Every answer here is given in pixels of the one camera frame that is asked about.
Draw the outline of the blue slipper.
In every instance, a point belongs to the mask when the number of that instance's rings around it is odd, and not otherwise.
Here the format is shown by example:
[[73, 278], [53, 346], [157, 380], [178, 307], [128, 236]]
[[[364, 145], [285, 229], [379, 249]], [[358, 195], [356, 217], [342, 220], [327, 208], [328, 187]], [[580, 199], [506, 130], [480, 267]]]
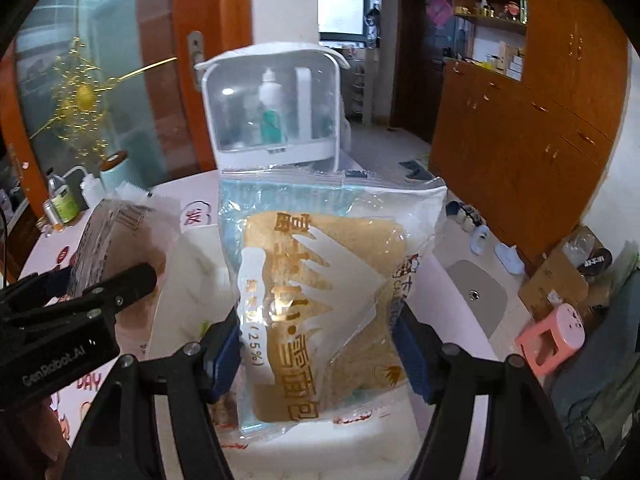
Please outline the blue slipper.
[[405, 176], [407, 182], [428, 182], [433, 179], [434, 176], [423, 167], [416, 168], [416, 170]]

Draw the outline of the light blue canister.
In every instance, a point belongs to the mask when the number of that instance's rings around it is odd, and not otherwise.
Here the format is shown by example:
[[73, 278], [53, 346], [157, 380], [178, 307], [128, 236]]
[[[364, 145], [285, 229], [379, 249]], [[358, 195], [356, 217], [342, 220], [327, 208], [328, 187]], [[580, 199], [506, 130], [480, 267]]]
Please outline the light blue canister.
[[113, 192], [124, 182], [134, 183], [136, 174], [126, 151], [107, 156], [100, 166], [100, 179], [106, 192]]

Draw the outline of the cardboard box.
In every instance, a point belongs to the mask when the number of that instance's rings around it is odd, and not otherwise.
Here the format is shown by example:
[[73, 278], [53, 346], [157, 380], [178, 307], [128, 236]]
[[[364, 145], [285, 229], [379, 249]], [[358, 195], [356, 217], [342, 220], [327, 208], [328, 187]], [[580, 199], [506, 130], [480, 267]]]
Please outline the cardboard box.
[[595, 278], [582, 275], [556, 246], [532, 277], [518, 291], [521, 302], [536, 322], [542, 321], [559, 304], [575, 308], [587, 330], [602, 323], [605, 314], [597, 307], [608, 308], [612, 280], [603, 274]]

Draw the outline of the white printed snack bag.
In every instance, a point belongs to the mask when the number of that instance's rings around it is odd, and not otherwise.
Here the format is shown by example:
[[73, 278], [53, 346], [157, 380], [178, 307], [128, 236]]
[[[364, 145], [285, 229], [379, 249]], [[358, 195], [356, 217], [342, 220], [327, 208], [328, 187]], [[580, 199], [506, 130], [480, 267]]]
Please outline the white printed snack bag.
[[75, 298], [139, 263], [165, 274], [168, 254], [180, 234], [175, 198], [122, 182], [93, 208], [72, 264], [67, 295]]

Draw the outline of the green label plastic bottle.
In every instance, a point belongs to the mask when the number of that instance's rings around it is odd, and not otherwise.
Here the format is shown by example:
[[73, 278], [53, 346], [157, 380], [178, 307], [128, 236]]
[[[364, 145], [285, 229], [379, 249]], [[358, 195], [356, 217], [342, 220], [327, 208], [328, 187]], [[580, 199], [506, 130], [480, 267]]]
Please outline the green label plastic bottle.
[[72, 223], [80, 209], [66, 180], [49, 168], [46, 172], [50, 200], [63, 224]]

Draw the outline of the white squeeze bottle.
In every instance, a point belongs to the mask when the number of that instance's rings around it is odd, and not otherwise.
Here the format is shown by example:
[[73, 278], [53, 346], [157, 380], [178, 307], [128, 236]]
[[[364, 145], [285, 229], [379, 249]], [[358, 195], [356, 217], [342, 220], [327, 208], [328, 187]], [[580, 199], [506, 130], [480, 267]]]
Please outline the white squeeze bottle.
[[82, 199], [85, 201], [89, 209], [98, 206], [106, 197], [106, 189], [100, 178], [89, 172], [84, 166], [73, 166], [63, 174], [64, 179], [68, 179], [76, 172], [81, 173], [79, 188]]

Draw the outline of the white cosmetics organizer box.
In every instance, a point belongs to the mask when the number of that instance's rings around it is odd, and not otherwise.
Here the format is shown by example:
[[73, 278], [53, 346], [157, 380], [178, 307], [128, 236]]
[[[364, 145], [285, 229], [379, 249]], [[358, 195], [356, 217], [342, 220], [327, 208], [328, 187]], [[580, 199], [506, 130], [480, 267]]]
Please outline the white cosmetics organizer box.
[[266, 42], [199, 62], [207, 130], [220, 170], [340, 166], [341, 53]]

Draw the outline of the toast bread bag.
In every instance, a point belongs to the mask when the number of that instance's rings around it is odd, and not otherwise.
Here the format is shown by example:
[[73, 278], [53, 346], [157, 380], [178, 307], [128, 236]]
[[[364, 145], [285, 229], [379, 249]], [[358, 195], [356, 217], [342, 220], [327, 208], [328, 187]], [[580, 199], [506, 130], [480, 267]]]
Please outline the toast bread bag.
[[394, 400], [407, 376], [392, 321], [442, 229], [445, 182], [227, 170], [218, 197], [242, 342], [242, 434], [356, 417]]

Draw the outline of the white plastic storage bin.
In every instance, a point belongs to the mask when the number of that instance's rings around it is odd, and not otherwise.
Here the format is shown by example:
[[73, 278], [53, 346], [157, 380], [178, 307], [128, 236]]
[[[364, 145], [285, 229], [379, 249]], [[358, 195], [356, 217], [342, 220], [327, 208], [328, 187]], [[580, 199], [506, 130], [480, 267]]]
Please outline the white plastic storage bin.
[[253, 214], [230, 264], [216, 226], [182, 233], [168, 260], [149, 355], [164, 358], [235, 314], [241, 363], [209, 410], [245, 478], [386, 478], [416, 432], [392, 310], [433, 246], [434, 224], [301, 211]]

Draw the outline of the wooden cabinet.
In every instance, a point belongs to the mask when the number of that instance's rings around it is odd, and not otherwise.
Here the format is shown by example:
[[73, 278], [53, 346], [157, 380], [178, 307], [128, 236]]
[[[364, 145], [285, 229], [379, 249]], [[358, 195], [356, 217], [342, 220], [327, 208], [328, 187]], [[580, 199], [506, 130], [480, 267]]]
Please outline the wooden cabinet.
[[521, 76], [445, 70], [430, 168], [529, 269], [578, 226], [608, 166], [628, 40], [603, 0], [527, 0]]

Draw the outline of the white slipper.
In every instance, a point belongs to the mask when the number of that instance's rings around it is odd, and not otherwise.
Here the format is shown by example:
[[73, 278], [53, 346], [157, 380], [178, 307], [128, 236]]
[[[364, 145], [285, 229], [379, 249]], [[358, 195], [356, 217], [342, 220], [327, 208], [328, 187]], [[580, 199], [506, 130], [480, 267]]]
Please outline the white slipper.
[[486, 224], [478, 226], [472, 233], [470, 238], [470, 251], [480, 256], [484, 251], [489, 238], [490, 229]]

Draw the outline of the pink plastic stool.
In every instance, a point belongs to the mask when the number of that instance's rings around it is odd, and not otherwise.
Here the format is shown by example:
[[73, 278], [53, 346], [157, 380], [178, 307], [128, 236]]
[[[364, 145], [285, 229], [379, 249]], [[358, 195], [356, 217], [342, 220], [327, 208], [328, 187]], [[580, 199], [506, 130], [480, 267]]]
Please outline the pink plastic stool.
[[574, 356], [585, 340], [585, 326], [576, 309], [560, 304], [542, 321], [523, 330], [515, 343], [534, 374], [541, 378]]

